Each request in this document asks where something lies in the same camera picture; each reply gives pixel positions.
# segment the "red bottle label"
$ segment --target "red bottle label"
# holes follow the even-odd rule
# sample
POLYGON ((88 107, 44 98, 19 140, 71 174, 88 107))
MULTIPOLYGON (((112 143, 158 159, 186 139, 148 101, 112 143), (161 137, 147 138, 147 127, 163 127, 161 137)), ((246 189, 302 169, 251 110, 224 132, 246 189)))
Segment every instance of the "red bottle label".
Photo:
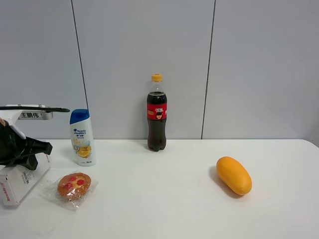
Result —
POLYGON ((148 104, 148 118, 151 120, 163 120, 167 116, 167 104, 148 104))

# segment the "wall seam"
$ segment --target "wall seam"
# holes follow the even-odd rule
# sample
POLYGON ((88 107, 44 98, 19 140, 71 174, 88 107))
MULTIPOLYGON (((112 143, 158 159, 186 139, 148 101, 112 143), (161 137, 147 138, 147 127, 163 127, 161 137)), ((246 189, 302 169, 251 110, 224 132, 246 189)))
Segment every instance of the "wall seam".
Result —
POLYGON ((87 97, 87 94, 86 94, 86 87, 85 87, 85 80, 84 80, 84 73, 83 73, 82 57, 81 57, 80 44, 79 44, 78 29, 76 27, 76 21, 75 21, 73 0, 71 0, 71 6, 72 6, 72 14, 73 14, 76 42, 77 42, 77 47, 78 47, 78 52, 79 52, 79 59, 80 59, 80 66, 81 66, 81 73, 82 73, 82 81, 83 81, 84 94, 85 94, 85 100, 86 100, 86 107, 87 107, 87 109, 89 109, 88 97, 87 97))
POLYGON ((206 100, 207 100, 207 89, 208 89, 208 78, 209 78, 209 67, 210 67, 210 57, 211 57, 211 48, 212 48, 211 45, 212 45, 212 40, 213 40, 214 20, 215 20, 215 9, 216 9, 216 0, 214 1, 213 20, 212 20, 212 24, 211 24, 210 45, 209 45, 209 57, 208 57, 208 67, 207 67, 207 80, 206 80, 205 101, 204 101, 204 113, 203 113, 203 123, 202 123, 202 127, 201 127, 201 137, 200 137, 200 139, 203 139, 203 132, 204 132, 206 100))

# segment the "blue bottle cap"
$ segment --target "blue bottle cap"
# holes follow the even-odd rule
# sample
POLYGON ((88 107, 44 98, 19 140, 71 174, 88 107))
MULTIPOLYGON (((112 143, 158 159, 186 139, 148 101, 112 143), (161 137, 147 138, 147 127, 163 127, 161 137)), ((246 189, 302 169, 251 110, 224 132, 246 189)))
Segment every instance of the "blue bottle cap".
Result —
POLYGON ((70 124, 84 121, 90 117, 89 110, 87 109, 76 109, 72 111, 70 124))

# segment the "plastic bottle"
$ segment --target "plastic bottle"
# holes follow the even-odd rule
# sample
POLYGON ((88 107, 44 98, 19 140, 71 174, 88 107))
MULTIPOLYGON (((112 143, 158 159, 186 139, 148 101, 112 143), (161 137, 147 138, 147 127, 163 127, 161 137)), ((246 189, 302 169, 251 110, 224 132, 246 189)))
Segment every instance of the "plastic bottle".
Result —
POLYGON ((70 118, 71 141, 76 161, 81 166, 96 163, 90 114, 87 109, 74 110, 70 118))
POLYGON ((149 149, 163 150, 166 147, 165 125, 167 116, 167 97, 162 89, 162 75, 152 75, 152 90, 147 98, 149 124, 149 149))

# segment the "muffin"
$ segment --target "muffin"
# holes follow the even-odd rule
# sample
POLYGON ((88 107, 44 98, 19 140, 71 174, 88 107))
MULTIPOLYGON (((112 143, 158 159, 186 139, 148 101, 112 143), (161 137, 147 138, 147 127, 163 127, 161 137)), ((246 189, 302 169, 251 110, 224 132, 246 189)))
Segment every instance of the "muffin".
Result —
POLYGON ((91 178, 84 173, 72 173, 64 176, 58 184, 58 193, 69 201, 79 200, 89 190, 91 178))

